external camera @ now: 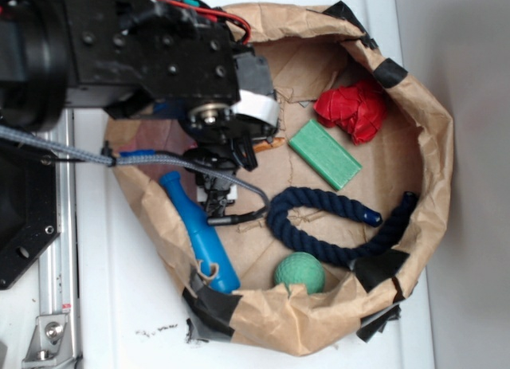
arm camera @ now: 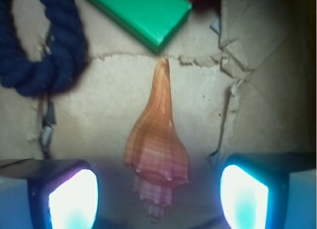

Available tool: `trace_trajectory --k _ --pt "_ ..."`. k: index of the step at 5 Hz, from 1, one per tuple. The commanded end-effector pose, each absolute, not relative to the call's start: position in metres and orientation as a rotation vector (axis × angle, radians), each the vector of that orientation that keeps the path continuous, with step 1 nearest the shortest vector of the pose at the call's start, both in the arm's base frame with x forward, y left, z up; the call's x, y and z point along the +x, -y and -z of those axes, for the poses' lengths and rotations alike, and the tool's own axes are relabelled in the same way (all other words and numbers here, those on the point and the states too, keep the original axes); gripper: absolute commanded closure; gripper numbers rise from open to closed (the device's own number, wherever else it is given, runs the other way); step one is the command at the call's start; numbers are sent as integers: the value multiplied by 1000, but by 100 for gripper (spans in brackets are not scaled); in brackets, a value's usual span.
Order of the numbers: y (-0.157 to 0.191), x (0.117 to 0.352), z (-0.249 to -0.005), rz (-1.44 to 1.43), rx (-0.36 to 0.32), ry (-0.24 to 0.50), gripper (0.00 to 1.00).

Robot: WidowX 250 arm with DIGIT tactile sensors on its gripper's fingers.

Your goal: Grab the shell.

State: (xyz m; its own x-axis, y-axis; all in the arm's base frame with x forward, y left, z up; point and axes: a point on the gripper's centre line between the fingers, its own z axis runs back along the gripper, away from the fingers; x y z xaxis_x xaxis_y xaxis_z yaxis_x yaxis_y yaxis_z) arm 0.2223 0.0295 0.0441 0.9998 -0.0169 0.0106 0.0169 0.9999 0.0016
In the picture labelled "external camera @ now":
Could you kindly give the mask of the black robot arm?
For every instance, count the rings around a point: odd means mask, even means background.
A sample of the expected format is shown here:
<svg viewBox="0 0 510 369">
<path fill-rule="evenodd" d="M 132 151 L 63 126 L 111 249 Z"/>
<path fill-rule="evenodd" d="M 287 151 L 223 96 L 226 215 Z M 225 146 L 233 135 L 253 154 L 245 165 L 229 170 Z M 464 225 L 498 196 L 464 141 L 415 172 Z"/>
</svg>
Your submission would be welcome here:
<svg viewBox="0 0 510 369">
<path fill-rule="evenodd" d="M 66 108 L 175 120 L 196 143 L 184 155 L 52 149 L 110 167 L 184 167 L 212 226 L 261 218 L 225 212 L 238 170 L 257 167 L 254 148 L 279 128 L 269 66 L 249 38 L 244 19 L 200 0 L 1 0 L 1 136 L 47 149 L 33 134 Z"/>
</svg>

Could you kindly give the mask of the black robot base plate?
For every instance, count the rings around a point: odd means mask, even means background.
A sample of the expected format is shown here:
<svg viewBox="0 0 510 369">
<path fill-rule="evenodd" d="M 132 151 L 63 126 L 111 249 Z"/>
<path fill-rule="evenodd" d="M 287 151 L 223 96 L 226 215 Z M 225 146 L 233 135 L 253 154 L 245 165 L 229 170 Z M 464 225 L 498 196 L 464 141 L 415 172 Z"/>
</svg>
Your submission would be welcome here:
<svg viewBox="0 0 510 369">
<path fill-rule="evenodd" d="M 53 154 L 1 142 L 1 289 L 10 289 L 59 235 Z"/>
</svg>

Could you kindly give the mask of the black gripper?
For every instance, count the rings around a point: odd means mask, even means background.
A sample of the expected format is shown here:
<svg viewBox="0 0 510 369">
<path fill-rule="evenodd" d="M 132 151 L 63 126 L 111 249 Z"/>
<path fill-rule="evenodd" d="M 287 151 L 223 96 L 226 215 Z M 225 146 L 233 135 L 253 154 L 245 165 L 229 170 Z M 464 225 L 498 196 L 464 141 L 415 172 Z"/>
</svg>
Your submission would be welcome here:
<svg viewBox="0 0 510 369">
<path fill-rule="evenodd" d="M 258 167 L 254 146 L 274 138 L 279 130 L 279 104 L 269 63 L 247 46 L 233 55 L 239 101 L 232 105 L 203 104 L 178 123 L 199 147 L 213 153 L 225 151 L 233 163 L 252 171 Z M 236 167 L 196 172 L 195 183 L 204 195 L 198 201 L 210 218 L 225 216 L 233 183 L 223 175 L 236 177 Z"/>
</svg>

